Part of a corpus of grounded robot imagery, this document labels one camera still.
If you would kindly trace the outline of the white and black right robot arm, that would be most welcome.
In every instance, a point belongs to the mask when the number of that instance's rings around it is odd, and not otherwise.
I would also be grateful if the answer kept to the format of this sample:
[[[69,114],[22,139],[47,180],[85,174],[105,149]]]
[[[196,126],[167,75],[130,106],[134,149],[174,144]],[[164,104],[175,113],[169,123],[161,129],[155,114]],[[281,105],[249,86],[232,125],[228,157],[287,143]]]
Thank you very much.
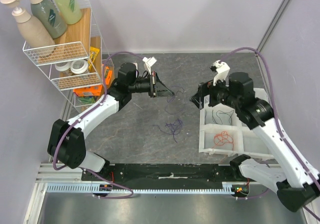
[[[262,184],[291,212],[320,196],[320,172],[284,134],[272,106],[256,97],[254,82],[246,72],[232,73],[228,81],[200,83],[190,101],[203,109],[205,97],[209,97],[210,107],[222,104],[234,109],[239,120],[260,138],[280,165],[280,169],[269,168],[242,154],[230,161],[229,175],[233,180],[247,178]]]

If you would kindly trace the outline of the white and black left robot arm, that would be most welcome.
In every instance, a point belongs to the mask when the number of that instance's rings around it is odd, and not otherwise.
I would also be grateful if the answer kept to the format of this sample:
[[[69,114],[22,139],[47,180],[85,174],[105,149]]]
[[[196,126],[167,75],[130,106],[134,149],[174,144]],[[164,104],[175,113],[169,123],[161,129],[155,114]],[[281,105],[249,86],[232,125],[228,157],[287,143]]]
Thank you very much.
[[[96,103],[76,117],[67,121],[58,119],[53,123],[47,148],[48,154],[53,157],[53,168],[58,171],[57,162],[60,161],[70,169],[91,170],[99,181],[106,180],[110,175],[110,162],[88,151],[85,140],[100,123],[128,104],[135,93],[147,93],[151,98],[172,97],[175,94],[155,71],[141,77],[133,63],[122,64],[117,78]]]

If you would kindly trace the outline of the white compartment organizer tray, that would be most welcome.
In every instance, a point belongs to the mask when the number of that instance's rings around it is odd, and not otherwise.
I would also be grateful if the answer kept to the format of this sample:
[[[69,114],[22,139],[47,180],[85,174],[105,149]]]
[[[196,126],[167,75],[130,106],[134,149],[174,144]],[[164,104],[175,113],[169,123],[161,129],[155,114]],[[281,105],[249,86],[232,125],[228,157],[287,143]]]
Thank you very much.
[[[237,117],[235,110],[223,104],[208,106],[209,96],[204,98],[200,110],[200,153],[209,155],[248,155],[262,161],[271,160],[271,154],[263,141]]]

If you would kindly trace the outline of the orange box on shelf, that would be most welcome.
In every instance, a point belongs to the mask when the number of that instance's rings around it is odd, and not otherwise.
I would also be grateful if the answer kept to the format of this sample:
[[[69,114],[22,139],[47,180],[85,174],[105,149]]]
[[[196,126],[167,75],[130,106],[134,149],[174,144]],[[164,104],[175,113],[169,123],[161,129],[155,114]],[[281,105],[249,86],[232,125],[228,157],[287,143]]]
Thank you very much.
[[[109,87],[114,80],[114,68],[112,66],[106,66],[104,70],[104,80],[107,87]]]

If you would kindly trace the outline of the orange flat package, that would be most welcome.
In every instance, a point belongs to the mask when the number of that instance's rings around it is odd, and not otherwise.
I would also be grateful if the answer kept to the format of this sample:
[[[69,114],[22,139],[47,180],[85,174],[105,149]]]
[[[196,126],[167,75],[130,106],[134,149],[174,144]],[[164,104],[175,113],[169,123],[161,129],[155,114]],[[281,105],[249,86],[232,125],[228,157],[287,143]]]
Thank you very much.
[[[103,91],[103,85],[94,85],[82,88],[75,88],[73,89],[73,93],[78,97],[96,97],[100,96]]]

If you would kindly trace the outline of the green box on shelf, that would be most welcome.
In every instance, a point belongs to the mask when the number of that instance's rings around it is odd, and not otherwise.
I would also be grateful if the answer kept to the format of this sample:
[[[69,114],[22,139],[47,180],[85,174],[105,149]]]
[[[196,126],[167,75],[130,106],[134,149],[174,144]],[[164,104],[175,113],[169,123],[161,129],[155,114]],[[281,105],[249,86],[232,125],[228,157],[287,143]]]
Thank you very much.
[[[94,104],[96,102],[96,97],[95,96],[82,96],[82,97],[78,97],[78,101],[82,105]]]

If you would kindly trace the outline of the yellow snack packet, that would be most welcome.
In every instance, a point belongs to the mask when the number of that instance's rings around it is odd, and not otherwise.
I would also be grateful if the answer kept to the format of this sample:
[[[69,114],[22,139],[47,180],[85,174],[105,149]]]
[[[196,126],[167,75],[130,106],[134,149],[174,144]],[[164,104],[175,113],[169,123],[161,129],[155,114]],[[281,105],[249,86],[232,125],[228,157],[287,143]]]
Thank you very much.
[[[93,46],[90,47],[90,49],[89,49],[89,59],[87,61],[89,70],[92,69],[93,63],[96,60],[99,52],[100,52],[99,48],[93,47]]]

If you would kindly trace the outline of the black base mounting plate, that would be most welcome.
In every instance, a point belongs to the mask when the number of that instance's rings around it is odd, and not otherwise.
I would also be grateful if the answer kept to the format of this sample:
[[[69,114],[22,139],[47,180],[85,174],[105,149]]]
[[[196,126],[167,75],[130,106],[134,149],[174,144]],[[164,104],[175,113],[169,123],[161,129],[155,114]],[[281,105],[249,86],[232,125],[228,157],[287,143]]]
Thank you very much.
[[[248,181],[229,164],[215,163],[115,163],[104,166],[97,174],[122,185],[127,181],[164,179],[244,183]]]

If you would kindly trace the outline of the light green bottle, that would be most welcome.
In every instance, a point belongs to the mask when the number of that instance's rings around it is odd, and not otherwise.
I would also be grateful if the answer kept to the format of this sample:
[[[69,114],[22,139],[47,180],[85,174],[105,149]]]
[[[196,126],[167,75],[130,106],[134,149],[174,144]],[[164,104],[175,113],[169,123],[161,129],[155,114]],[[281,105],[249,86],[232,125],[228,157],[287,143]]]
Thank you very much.
[[[76,24],[82,18],[82,11],[76,0],[54,0],[65,22]]]

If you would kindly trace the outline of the dark green pump bottle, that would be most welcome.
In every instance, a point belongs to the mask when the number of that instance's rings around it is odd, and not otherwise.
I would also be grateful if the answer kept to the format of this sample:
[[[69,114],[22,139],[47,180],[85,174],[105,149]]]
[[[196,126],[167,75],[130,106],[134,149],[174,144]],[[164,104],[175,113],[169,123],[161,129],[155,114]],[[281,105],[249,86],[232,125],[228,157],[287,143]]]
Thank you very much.
[[[44,25],[53,39],[62,36],[67,24],[50,0],[29,0],[32,14]]]

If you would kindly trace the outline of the beige pump bottle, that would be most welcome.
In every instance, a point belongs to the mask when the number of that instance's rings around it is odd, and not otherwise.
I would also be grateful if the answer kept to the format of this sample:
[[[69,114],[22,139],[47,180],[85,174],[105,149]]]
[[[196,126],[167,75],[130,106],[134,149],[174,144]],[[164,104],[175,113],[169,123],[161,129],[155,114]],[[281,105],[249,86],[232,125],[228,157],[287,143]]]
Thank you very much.
[[[48,57],[55,50],[55,41],[42,22],[20,6],[21,0],[0,0],[3,5],[13,8],[17,28],[29,47],[40,57]]]

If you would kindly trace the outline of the aluminium frame rail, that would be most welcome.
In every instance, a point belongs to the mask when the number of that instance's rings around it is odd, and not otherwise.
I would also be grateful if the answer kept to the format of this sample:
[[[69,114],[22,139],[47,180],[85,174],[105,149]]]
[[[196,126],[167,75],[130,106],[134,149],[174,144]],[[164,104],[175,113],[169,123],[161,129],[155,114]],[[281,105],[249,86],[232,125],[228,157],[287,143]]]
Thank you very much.
[[[51,163],[41,163],[36,183],[79,183],[81,182],[82,170],[80,168],[71,169],[64,167],[55,170]]]

